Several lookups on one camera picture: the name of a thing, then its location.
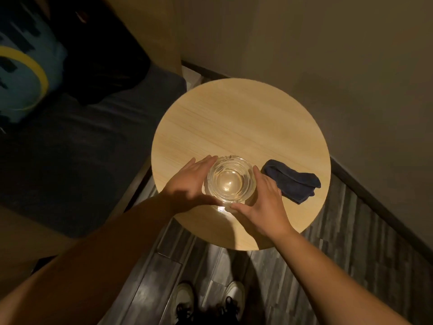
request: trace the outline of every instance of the white sneaker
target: white sneaker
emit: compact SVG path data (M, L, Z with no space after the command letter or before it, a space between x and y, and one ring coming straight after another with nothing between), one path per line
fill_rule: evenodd
M227 286L221 305L225 309L225 316L241 320L245 308L245 288L241 282L232 281Z
M192 321L194 312L194 293L187 283L177 285L170 306L171 323L187 324Z

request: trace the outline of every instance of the yellow ring pattern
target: yellow ring pattern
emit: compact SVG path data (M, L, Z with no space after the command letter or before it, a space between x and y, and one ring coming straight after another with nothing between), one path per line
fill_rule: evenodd
M29 110L34 108L42 100L42 98L46 95L48 91L48 78L45 74L45 71L33 58L29 57L28 55L19 50L0 45L0 56L23 63L28 68L30 68L33 73L35 73L35 75L38 77L41 84L41 92L36 102L28 107L14 110Z

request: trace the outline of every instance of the dark gray bedsheet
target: dark gray bedsheet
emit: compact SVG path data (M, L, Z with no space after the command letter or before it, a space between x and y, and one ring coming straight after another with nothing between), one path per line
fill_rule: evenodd
M139 85L99 104L54 98L0 139L0 203L67 236L87 235L105 222L185 92L183 78L151 65Z

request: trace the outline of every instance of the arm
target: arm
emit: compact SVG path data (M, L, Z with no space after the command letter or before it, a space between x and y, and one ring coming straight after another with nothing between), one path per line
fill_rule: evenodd
M294 230L275 181L256 166L254 175L257 202L252 207L234 204L232 209L243 213L273 241L322 324L408 324Z
M217 204L201 187L215 157L193 158L155 197L106 223L0 301L0 325L96 324L176 213Z

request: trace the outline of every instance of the blue pillow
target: blue pillow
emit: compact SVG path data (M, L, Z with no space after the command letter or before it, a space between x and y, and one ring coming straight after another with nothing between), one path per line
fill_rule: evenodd
M59 87L66 56L33 0L0 1L0 127Z

